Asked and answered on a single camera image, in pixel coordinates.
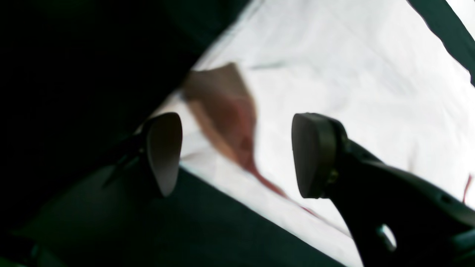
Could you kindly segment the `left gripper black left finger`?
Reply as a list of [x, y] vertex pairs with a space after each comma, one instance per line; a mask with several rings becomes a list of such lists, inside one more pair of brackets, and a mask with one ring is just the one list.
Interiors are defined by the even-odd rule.
[[145, 122], [141, 131], [112, 149], [104, 163], [114, 165], [105, 188], [138, 162], [139, 178], [155, 198], [167, 198], [175, 189], [183, 144], [183, 126], [178, 113], [162, 113]]

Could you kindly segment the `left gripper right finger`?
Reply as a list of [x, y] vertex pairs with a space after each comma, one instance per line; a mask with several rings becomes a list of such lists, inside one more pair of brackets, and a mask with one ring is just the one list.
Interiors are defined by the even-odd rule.
[[474, 266], [474, 211], [383, 163], [338, 120], [295, 114], [292, 152], [301, 196], [333, 202], [365, 267]]

